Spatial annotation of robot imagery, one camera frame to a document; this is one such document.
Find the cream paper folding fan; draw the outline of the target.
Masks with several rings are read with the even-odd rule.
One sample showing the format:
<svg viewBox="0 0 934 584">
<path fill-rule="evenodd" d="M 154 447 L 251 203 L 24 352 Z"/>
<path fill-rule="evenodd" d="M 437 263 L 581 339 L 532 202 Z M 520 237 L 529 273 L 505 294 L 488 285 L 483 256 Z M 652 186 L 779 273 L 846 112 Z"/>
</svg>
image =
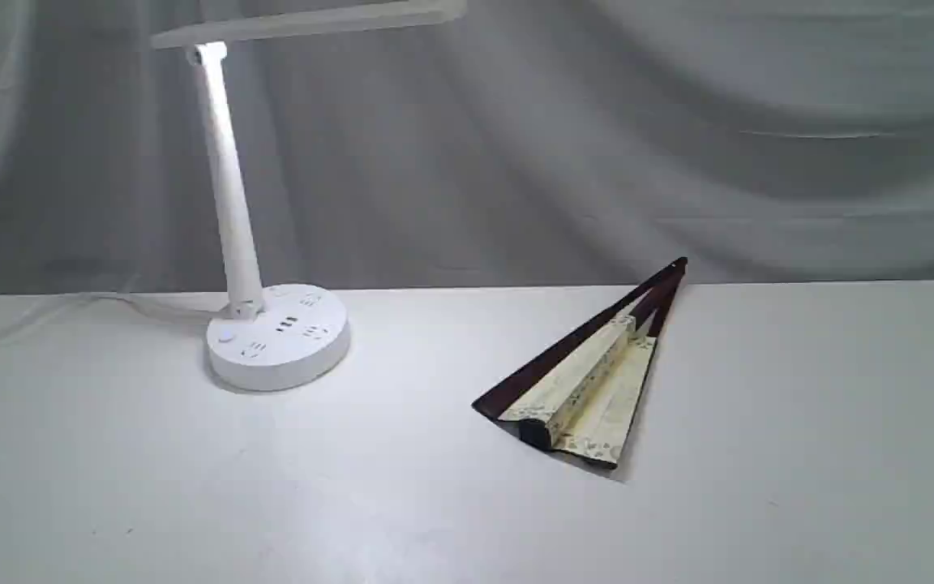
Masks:
<svg viewBox="0 0 934 584">
<path fill-rule="evenodd" d="M 689 259 L 679 256 L 472 402 L 544 453 L 618 470 Z"/>
</svg>

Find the white desk lamp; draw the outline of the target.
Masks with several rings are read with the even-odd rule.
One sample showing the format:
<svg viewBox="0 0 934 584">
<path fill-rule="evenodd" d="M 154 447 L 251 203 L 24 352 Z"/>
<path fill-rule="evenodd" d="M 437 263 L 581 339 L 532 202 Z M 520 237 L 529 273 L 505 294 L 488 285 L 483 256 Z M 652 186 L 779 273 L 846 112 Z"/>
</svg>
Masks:
<svg viewBox="0 0 934 584">
<path fill-rule="evenodd" d="M 151 37 L 152 48 L 181 49 L 193 70 L 229 296 L 208 323 L 205 351 L 226 384 L 255 393 L 300 387 L 337 366 L 352 339 L 347 307 L 330 290 L 262 282 L 224 79 L 229 45 L 443 24 L 465 11 L 463 1 L 385 1 L 208 21 Z"/>
</svg>

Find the grey backdrop cloth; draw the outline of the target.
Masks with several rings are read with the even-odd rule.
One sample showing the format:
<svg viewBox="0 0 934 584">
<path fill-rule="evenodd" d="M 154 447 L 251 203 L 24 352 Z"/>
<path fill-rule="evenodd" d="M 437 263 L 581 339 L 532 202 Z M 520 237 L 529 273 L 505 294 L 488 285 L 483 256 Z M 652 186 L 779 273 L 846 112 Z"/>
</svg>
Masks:
<svg viewBox="0 0 934 584">
<path fill-rule="evenodd" d="M 0 1 L 0 294 L 222 291 L 191 62 L 332 1 Z M 229 45 L 262 278 L 934 280 L 934 1 L 470 1 Z"/>
</svg>

